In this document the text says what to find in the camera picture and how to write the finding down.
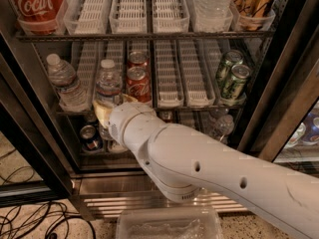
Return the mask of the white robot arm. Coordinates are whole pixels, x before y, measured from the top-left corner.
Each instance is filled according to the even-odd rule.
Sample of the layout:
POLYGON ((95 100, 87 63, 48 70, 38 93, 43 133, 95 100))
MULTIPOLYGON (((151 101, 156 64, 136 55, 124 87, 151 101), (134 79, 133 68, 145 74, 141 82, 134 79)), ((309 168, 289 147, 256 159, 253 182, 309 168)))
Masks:
POLYGON ((160 192, 186 202, 220 193, 296 239, 319 239, 319 179, 244 154, 191 127, 166 123, 146 104, 93 102, 103 127, 130 150, 160 192))

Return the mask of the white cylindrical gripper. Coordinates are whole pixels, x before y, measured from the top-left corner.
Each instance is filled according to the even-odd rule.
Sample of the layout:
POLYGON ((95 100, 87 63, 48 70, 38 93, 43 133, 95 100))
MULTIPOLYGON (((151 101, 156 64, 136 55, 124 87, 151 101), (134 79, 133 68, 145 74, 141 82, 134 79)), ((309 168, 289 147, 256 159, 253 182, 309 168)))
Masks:
POLYGON ((93 100, 94 112, 99 123, 109 127, 112 138, 136 154, 165 122, 148 105, 137 103, 136 98, 122 94, 122 100, 123 104, 117 107, 93 100))

